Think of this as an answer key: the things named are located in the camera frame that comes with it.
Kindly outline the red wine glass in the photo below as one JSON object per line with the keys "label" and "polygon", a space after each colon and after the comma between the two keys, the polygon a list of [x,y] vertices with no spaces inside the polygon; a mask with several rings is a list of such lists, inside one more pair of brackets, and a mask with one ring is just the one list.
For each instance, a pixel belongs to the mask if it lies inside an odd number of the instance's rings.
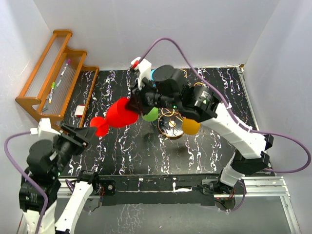
{"label": "red wine glass", "polygon": [[138,114],[126,110],[128,102],[128,98],[122,97],[108,108],[105,117],[93,117],[91,119],[89,126],[96,127],[96,136],[105,136],[109,131],[109,127],[122,128],[137,121]]}

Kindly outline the green wine glass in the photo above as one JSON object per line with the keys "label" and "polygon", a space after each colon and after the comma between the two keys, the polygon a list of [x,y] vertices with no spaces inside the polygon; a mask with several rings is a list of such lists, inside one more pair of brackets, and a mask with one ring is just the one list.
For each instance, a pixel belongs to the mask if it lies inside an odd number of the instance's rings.
{"label": "green wine glass", "polygon": [[157,107],[153,107],[150,112],[148,114],[145,114],[142,116],[143,120],[147,121],[147,122],[153,122],[155,120],[158,119],[158,108]]}

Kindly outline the yellow wine glass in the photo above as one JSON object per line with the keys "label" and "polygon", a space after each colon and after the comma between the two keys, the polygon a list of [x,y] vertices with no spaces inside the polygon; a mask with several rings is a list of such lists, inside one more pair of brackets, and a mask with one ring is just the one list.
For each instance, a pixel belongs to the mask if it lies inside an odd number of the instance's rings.
{"label": "yellow wine glass", "polygon": [[200,123],[196,122],[193,119],[188,119],[184,117],[182,125],[181,125],[181,129],[187,135],[195,135],[198,133],[200,129]]}

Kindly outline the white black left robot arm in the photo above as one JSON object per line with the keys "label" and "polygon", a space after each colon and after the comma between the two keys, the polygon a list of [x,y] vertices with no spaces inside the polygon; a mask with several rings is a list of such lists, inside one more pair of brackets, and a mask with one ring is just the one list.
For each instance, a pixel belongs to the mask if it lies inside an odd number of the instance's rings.
{"label": "white black left robot arm", "polygon": [[55,220],[59,177],[74,156],[80,155],[95,136],[95,127],[76,128],[63,124],[61,131],[40,133],[39,141],[29,149],[30,174],[21,183],[19,205],[30,234],[72,234],[90,195],[100,191],[98,173],[79,173],[71,197],[60,218]]}

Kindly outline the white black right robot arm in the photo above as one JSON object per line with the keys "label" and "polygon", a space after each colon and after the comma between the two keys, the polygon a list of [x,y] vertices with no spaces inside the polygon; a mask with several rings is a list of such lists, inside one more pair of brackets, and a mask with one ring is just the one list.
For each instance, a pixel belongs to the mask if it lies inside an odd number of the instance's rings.
{"label": "white black right robot arm", "polygon": [[270,157],[265,151],[272,147],[273,136],[244,130],[245,124],[230,116],[225,104],[210,88],[191,86],[184,73],[170,65],[154,71],[150,67],[132,65],[130,70],[138,78],[130,88],[126,110],[145,115],[154,107],[174,109],[184,118],[184,127],[190,127],[193,120],[214,130],[236,148],[218,180],[203,185],[208,193],[232,195],[242,177],[268,167]]}

